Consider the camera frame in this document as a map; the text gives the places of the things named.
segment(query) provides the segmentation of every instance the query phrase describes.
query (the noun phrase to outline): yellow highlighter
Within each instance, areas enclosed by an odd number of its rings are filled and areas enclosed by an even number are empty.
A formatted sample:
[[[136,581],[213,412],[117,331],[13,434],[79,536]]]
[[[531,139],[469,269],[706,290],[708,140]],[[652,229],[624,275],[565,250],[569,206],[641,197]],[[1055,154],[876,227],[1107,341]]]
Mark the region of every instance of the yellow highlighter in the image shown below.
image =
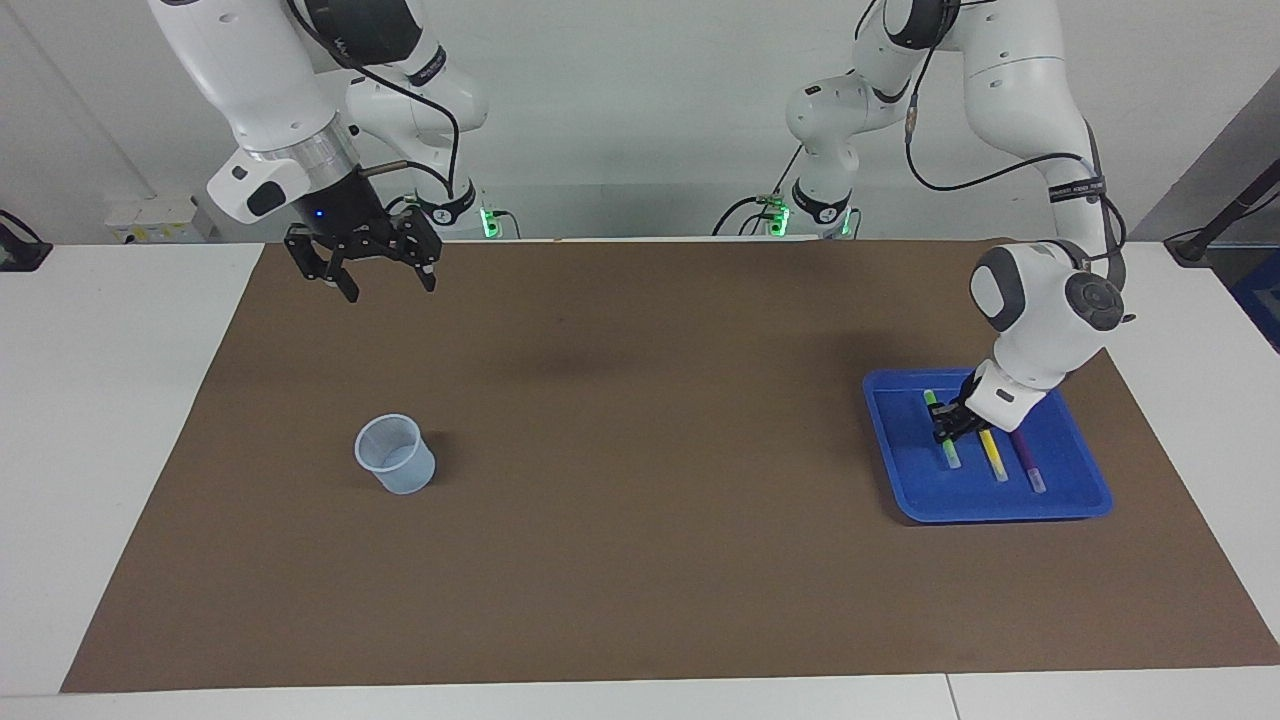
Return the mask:
[[[982,438],[982,448],[987,451],[987,460],[991,460],[991,469],[996,471],[996,480],[1007,483],[1009,473],[1005,470],[1005,461],[1000,459],[996,438],[991,436],[991,430],[980,430],[978,437]]]

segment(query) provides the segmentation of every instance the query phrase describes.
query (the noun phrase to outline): black cable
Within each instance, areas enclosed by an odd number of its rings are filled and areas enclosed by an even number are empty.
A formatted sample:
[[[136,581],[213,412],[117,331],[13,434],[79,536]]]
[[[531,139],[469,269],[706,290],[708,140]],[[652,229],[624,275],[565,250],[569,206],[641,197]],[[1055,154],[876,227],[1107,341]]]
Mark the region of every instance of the black cable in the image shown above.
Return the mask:
[[[751,234],[755,234],[756,228],[760,227],[760,220],[767,220],[767,219],[769,219],[768,213],[758,213],[755,215],[751,215],[750,218],[742,220],[742,227],[737,228],[737,234],[740,236],[746,234],[746,225],[751,220],[755,220],[755,228],[751,228]]]
[[[1106,252],[1102,252],[1101,255],[1091,255],[1085,258],[1085,260],[1091,263],[1094,263],[1097,260],[1106,260],[1107,258],[1115,258],[1116,255],[1120,255],[1120,251],[1124,250],[1124,245],[1129,242],[1129,224],[1124,222],[1124,215],[1120,214],[1120,209],[1116,208],[1116,204],[1112,202],[1111,199],[1106,196],[1106,193],[1098,195],[1098,200],[1102,201],[1102,222],[1110,222],[1107,220],[1107,215],[1110,214],[1112,218],[1115,218],[1116,224],[1120,225],[1120,233],[1116,238],[1115,247],[1107,250]]]
[[[516,225],[516,240],[525,240],[524,233],[520,232],[520,218],[516,217],[511,210],[494,210],[494,218],[511,218],[511,222]]]
[[[854,225],[854,237],[850,240],[858,240],[858,231],[863,229],[863,211],[858,208],[850,208],[850,213],[858,213],[858,224]]]
[[[858,33],[863,31],[863,23],[865,23],[865,22],[867,22],[867,18],[869,18],[869,17],[870,17],[870,14],[872,14],[872,8],[874,8],[874,6],[876,6],[876,3],[877,3],[877,1],[878,1],[878,0],[872,0],[870,3],[868,3],[868,4],[867,4],[867,9],[865,9],[865,10],[863,10],[863,17],[858,18],[858,26],[856,26],[856,27],[854,27],[854,40],[858,40]]]
[[[22,222],[22,218],[14,215],[13,213],[10,213],[8,210],[0,210],[0,218],[4,218],[6,220],[9,220],[10,223],[13,223],[14,225],[17,225],[18,229],[20,229],[22,232],[29,234],[31,238],[35,240],[37,243],[45,245],[45,241],[40,240],[40,236],[36,234],[36,231],[31,229],[31,225],[28,225],[27,223]]]
[[[1257,213],[1261,213],[1262,210],[1265,210],[1265,209],[1266,209],[1266,206],[1267,206],[1267,205],[1271,205],[1272,202],[1275,202],[1277,197],[1280,197],[1280,192],[1276,192],[1276,193],[1275,193],[1275,195],[1272,195],[1271,197],[1267,197],[1267,200],[1266,200],[1265,202],[1261,202],[1261,204],[1258,204],[1258,205],[1254,205],[1253,208],[1249,208],[1249,210],[1248,210],[1247,213],[1243,213],[1243,214],[1242,214],[1242,215],[1240,215],[1239,218],[1236,218],[1236,219],[1235,219],[1235,220],[1234,220],[1234,222],[1231,223],[1231,225],[1234,225],[1235,223],[1238,223],[1238,222],[1243,220],[1244,218],[1248,218],[1249,215],[1253,215],[1253,214],[1257,214]],[[1162,240],[1162,241],[1160,241],[1160,242],[1169,242],[1169,241],[1171,241],[1171,240],[1178,240],[1178,238],[1180,238],[1180,237],[1187,237],[1187,236],[1189,236],[1189,234],[1196,234],[1196,233],[1198,233],[1198,232],[1203,232],[1203,231],[1204,231],[1204,228],[1207,228],[1207,227],[1208,227],[1208,225],[1201,225],[1201,227],[1198,227],[1198,228],[1192,228],[1192,229],[1189,229],[1189,231],[1183,231],[1183,232],[1180,232],[1180,233],[1178,233],[1178,234],[1171,234],[1171,236],[1166,237],[1165,240]]]
[[[413,160],[404,160],[404,164],[406,164],[407,167],[410,167],[410,168],[415,169],[415,170],[421,170],[421,172],[424,172],[424,173],[426,173],[426,174],[431,176],[431,177],[433,177],[433,178],[435,178],[436,181],[439,181],[439,182],[440,182],[440,184],[443,184],[443,186],[444,186],[444,188],[449,191],[449,199],[451,199],[451,200],[453,199],[453,190],[452,190],[452,187],[453,187],[453,183],[451,183],[451,182],[445,181],[445,179],[444,179],[444,176],[442,176],[442,174],[440,174],[439,172],[436,172],[436,169],[435,169],[435,168],[431,168],[431,167],[428,167],[428,165],[424,165],[422,163],[415,163]]]
[[[799,143],[799,145],[796,145],[796,151],[791,154],[791,161],[787,163],[787,167],[782,170],[782,174],[778,176],[778,182],[773,183],[773,192],[771,195],[777,195],[782,190],[782,183],[786,182],[787,176],[791,174],[791,168],[795,167],[796,159],[800,158],[800,151],[801,150],[804,150],[804,143],[803,142]],[[760,229],[760,222],[756,220],[755,222],[755,227],[751,228],[751,234],[755,234],[759,229]]]
[[[429,169],[429,172],[431,173],[433,177],[435,177],[436,179],[440,181],[440,184],[444,186],[444,190],[449,193],[449,199],[452,200],[453,199],[453,183],[454,183],[457,169],[458,169],[458,138],[462,136],[462,128],[458,126],[458,118],[454,117],[454,114],[452,111],[449,111],[449,109],[445,108],[444,105],[440,105],[439,102],[435,102],[434,100],[429,100],[429,99],[426,99],[426,97],[424,97],[424,96],[421,96],[421,95],[419,95],[416,92],[410,92],[410,91],[404,90],[403,87],[401,87],[398,85],[394,85],[390,81],[383,78],[381,76],[370,72],[364,65],[361,65],[360,63],[356,63],[351,58],[347,58],[347,55],[344,55],[340,50],[338,50],[337,46],[334,46],[332,42],[329,42],[328,38],[325,38],[324,36],[321,36],[314,27],[311,27],[310,23],[306,22],[306,19],[302,17],[302,12],[298,10],[297,0],[288,0],[288,5],[289,5],[289,13],[292,13],[293,14],[293,19],[297,20],[297,23],[300,26],[302,26],[302,31],[306,32],[307,36],[310,36],[311,40],[314,40],[317,45],[320,45],[320,47],[324,47],[329,53],[329,55],[332,55],[333,59],[339,65],[342,65],[342,67],[344,67],[344,68],[347,68],[349,70],[356,70],[357,73],[365,76],[366,78],[369,78],[369,79],[371,79],[374,82],[376,82],[378,85],[385,87],[387,90],[390,90],[393,92],[398,92],[398,94],[403,95],[404,97],[408,97],[410,100],[415,100],[417,102],[421,102],[421,104],[426,105],[428,108],[431,108],[433,110],[440,113],[442,115],[444,115],[449,120],[449,126],[452,127],[452,131],[453,131],[453,138],[452,138],[453,147],[449,150],[449,177],[448,177],[448,179],[445,179],[443,176],[440,176],[435,170],[431,170],[429,168],[428,169]]]
[[[520,218],[515,213],[503,213],[506,217],[511,218],[511,223],[516,225],[516,240],[525,240],[525,234],[520,232]]]
[[[719,234],[719,231],[721,231],[721,228],[722,228],[722,227],[724,227],[724,223],[727,223],[727,222],[728,222],[730,217],[731,217],[731,215],[732,215],[733,213],[736,213],[736,211],[739,210],[739,208],[742,208],[742,206],[746,206],[746,205],[750,205],[751,202],[759,202],[759,199],[758,199],[756,196],[754,196],[754,195],[753,195],[753,196],[750,196],[750,197],[744,197],[744,199],[739,200],[737,202],[732,204],[732,205],[730,206],[730,209],[728,209],[728,210],[724,210],[724,214],[723,214],[723,215],[721,215],[721,219],[719,219],[719,222],[717,222],[717,223],[716,223],[716,229],[713,229],[713,231],[712,231],[712,234],[713,234],[713,236],[717,236],[717,234]]]
[[[968,6],[968,5],[983,5],[983,4],[993,3],[993,1],[995,0],[974,0],[972,3],[951,4],[951,6],[955,8],[956,12],[959,13],[960,8],[964,8],[964,6]],[[927,187],[929,190],[933,190],[933,191],[937,191],[937,192],[951,192],[951,191],[956,191],[956,190],[965,190],[965,188],[969,188],[969,187],[974,187],[974,186],[982,184],[984,182],[991,182],[991,181],[993,181],[993,179],[996,179],[998,177],[1007,176],[1009,173],[1020,170],[1023,168],[1034,165],[1037,163],[1043,163],[1044,160],[1057,160],[1057,159],[1076,160],[1076,161],[1079,161],[1082,164],[1085,164],[1085,167],[1088,167],[1088,164],[1085,163],[1084,158],[1082,158],[1082,156],[1079,156],[1079,155],[1076,155],[1074,152],[1048,152],[1046,155],[1039,155],[1037,158],[1030,158],[1028,160],[1023,160],[1020,163],[1015,163],[1012,165],[1009,165],[1007,168],[1005,168],[1002,170],[997,170],[995,173],[989,173],[989,174],[983,176],[980,178],[972,179],[969,182],[963,182],[963,183],[959,183],[959,184],[934,184],[934,183],[924,179],[924,177],[920,174],[920,170],[918,170],[916,167],[915,167],[915,158],[911,154],[911,140],[915,136],[915,123],[916,123],[916,119],[919,117],[920,85],[924,82],[925,73],[929,72],[929,64],[933,63],[933,54],[938,50],[938,45],[942,42],[942,38],[946,37],[947,29],[948,28],[947,28],[947,23],[946,22],[943,22],[938,27],[938,36],[929,45],[929,51],[928,51],[928,54],[924,55],[924,64],[920,65],[920,73],[918,76],[915,76],[915,86],[911,88],[911,100],[908,104],[908,109],[906,109],[906,113],[908,113],[906,132],[904,135],[904,145],[905,145],[905,150],[906,150],[906,167],[910,168],[911,174],[915,176],[916,182],[919,182],[924,187]]]
[[[955,13],[959,13],[960,8],[968,8],[970,5],[986,5],[988,3],[995,3],[995,1],[996,0],[970,0],[968,3],[955,3],[955,1],[947,1],[947,0],[945,0],[945,3],[943,3],[943,18],[945,18],[945,22],[938,27],[938,35],[933,40],[933,42],[929,45],[929,51],[924,55],[924,63],[920,65],[920,73],[915,77],[915,85],[911,88],[911,100],[908,104],[908,109],[906,109],[906,123],[905,123],[905,132],[904,132],[904,137],[902,137],[904,150],[906,152],[906,167],[911,170],[911,176],[915,177],[916,182],[919,182],[924,187],[927,187],[929,190],[933,190],[933,191],[937,191],[937,192],[952,192],[952,191],[956,191],[956,190],[970,188],[970,187],[974,187],[974,186],[978,186],[978,184],[982,184],[982,183],[986,183],[986,182],[991,182],[991,181],[993,181],[993,179],[996,179],[998,177],[1007,176],[1009,173],[1018,172],[1018,170],[1020,170],[1023,168],[1028,168],[1028,167],[1034,165],[1037,163],[1043,163],[1046,160],[1059,160],[1059,159],[1061,159],[1061,160],[1075,160],[1075,161],[1080,163],[1082,165],[1084,165],[1091,173],[1096,172],[1096,169],[1092,165],[1089,165],[1089,163],[1083,156],[1076,155],[1075,152],[1046,152],[1044,155],[1038,155],[1036,158],[1029,158],[1027,160],[1021,160],[1019,163],[1014,163],[1012,165],[1009,165],[1007,168],[996,170],[993,173],[988,173],[988,174],[986,174],[986,176],[983,176],[980,178],[975,178],[975,179],[972,179],[972,181],[968,181],[968,182],[963,182],[963,183],[959,183],[959,184],[934,184],[934,183],[924,179],[924,176],[922,176],[920,170],[915,167],[915,158],[911,154],[911,140],[915,136],[915,123],[919,119],[920,85],[924,82],[925,73],[929,72],[929,64],[933,63],[933,54],[937,53],[938,45],[942,44],[942,38],[946,37],[946,33],[947,33],[947,29],[948,29],[948,23],[946,22],[946,10],[950,6],[950,8],[955,9]],[[1103,252],[1101,255],[1094,255],[1094,256],[1088,258],[1088,260],[1091,260],[1091,261],[1093,261],[1093,260],[1105,260],[1107,258],[1114,258],[1114,256],[1119,255],[1120,251],[1124,249],[1125,242],[1129,241],[1129,227],[1125,223],[1124,215],[1120,213],[1120,209],[1116,208],[1115,202],[1112,202],[1111,199],[1106,196],[1106,193],[1098,195],[1098,200],[1102,201],[1102,208],[1103,208],[1102,217],[1103,217],[1103,222],[1108,222],[1107,220],[1107,215],[1110,214],[1112,218],[1115,218],[1116,224],[1120,225],[1120,233],[1119,233],[1119,238],[1116,240],[1115,247],[1111,247],[1110,250],[1107,250],[1106,252]]]
[[[1257,205],[1257,206],[1254,206],[1254,208],[1251,208],[1251,209],[1249,209],[1249,210],[1248,210],[1247,213],[1242,214],[1242,215],[1240,215],[1240,217],[1238,218],[1238,220],[1243,220],[1244,218],[1248,218],[1249,215],[1253,215],[1253,214],[1256,214],[1256,213],[1260,213],[1260,211],[1262,211],[1263,209],[1266,209],[1266,206],[1267,206],[1267,205],[1271,205],[1272,202],[1275,202],[1275,201],[1276,201],[1276,197],[1280,197],[1280,192],[1276,192],[1276,193],[1275,193],[1275,195],[1272,195],[1271,197],[1267,197],[1267,201],[1266,201],[1266,202],[1263,202],[1262,205]]]

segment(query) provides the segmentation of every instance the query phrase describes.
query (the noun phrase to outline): blue tray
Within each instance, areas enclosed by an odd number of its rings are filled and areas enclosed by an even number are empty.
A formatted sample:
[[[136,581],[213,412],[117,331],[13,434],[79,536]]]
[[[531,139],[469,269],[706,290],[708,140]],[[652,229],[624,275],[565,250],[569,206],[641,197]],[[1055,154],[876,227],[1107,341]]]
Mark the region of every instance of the blue tray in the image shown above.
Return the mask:
[[[1000,430],[992,434],[1009,471],[1007,483],[996,482],[977,434],[956,442],[961,468],[947,468],[942,448],[933,442],[923,393],[933,389],[947,402],[972,370],[879,370],[863,380],[888,482],[902,512],[920,523],[1078,520],[1110,512],[1111,491],[1056,389],[1021,427],[1048,492],[1032,491],[1012,441]]]
[[[1258,265],[1252,273],[1231,287],[1231,295],[1253,324],[1280,348],[1280,252]]]

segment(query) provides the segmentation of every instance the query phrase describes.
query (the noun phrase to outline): green led light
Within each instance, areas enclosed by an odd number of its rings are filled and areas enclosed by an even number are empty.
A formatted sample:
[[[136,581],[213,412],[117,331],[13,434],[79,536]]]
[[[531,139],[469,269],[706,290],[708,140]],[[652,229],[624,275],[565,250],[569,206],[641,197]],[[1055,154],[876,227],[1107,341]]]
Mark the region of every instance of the green led light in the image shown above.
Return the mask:
[[[782,205],[781,210],[773,214],[769,220],[769,234],[782,237],[787,234],[787,223],[791,222],[791,208]]]
[[[486,238],[502,237],[502,223],[483,205],[480,206],[480,222],[484,224],[484,236]]]

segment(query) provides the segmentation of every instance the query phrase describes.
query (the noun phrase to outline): white cylinder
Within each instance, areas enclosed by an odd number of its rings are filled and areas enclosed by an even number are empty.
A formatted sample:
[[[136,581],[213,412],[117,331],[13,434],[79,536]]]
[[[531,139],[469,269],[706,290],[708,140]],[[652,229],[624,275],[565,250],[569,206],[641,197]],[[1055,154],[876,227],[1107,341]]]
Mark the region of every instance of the white cylinder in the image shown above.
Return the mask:
[[[435,456],[417,423],[404,415],[370,420],[356,436],[356,461],[394,495],[417,492],[435,474]]]
[[[489,119],[489,96],[481,92],[474,77],[453,63],[444,65],[426,85],[410,90],[448,108],[462,132],[479,129]],[[452,132],[448,118],[422,102],[413,102],[413,115],[421,132]]]
[[[965,79],[965,113],[973,131],[992,147],[1021,159],[1074,152],[1092,165],[1088,126],[1068,86],[1066,63],[1059,58],[1030,58],[970,76]],[[1094,168],[1070,159],[1044,160],[1036,169],[1050,187],[1096,174]],[[1059,237],[1071,240],[1089,255],[1106,252],[1101,205],[1080,197],[1052,208]],[[1106,274],[1106,268],[1102,261],[1094,269]]]
[[[244,150],[268,152],[324,129],[337,108],[275,1],[150,0],[178,60]]]
[[[1029,58],[1062,60],[1057,3],[1016,0],[965,6],[947,33],[945,49],[964,51],[966,78]]]

